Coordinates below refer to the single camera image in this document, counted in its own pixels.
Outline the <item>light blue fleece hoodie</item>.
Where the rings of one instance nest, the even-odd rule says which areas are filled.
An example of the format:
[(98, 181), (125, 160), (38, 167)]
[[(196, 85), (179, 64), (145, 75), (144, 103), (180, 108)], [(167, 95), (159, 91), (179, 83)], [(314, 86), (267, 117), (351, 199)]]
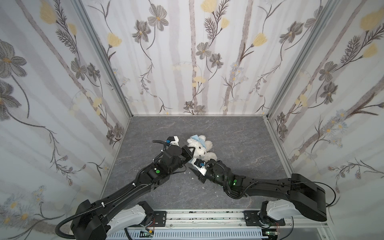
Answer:
[(195, 141), (198, 141), (204, 148), (207, 148), (206, 147), (206, 137), (203, 136), (203, 135), (193, 135), (190, 137), (191, 139), (195, 140)]

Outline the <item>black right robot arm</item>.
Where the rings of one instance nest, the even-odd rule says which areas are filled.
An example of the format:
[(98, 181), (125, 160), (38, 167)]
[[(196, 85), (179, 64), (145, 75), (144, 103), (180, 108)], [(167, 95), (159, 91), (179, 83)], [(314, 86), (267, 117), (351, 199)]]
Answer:
[(279, 180), (263, 180), (233, 174), (222, 161), (196, 159), (192, 165), (191, 170), (200, 182), (208, 180), (220, 185), (232, 199), (239, 200), (246, 196), (276, 198), (292, 203), (302, 216), (310, 220), (327, 220), (325, 190), (300, 174)]

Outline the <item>white plush teddy bear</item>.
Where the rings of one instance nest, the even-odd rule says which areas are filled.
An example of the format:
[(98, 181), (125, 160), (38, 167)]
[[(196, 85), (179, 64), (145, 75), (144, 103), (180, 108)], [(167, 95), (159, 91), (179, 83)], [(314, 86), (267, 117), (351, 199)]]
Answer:
[(206, 140), (206, 147), (204, 148), (198, 141), (195, 141), (191, 138), (187, 140), (188, 147), (195, 148), (194, 151), (194, 158), (201, 159), (205, 162), (208, 162), (209, 160), (217, 160), (217, 155), (213, 152), (211, 152), (211, 149), (213, 148), (213, 143), (211, 141)]

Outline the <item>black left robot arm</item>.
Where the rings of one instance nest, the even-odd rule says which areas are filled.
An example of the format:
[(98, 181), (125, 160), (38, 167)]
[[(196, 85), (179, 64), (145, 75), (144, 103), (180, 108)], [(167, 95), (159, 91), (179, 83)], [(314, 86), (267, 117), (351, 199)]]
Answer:
[(194, 147), (165, 143), (162, 152), (141, 169), (131, 183), (94, 203), (86, 200), (79, 205), (70, 225), (73, 238), (104, 240), (123, 228), (149, 224), (153, 209), (148, 203), (142, 201), (129, 211), (125, 208), (168, 181), (173, 173), (193, 159), (194, 152)]

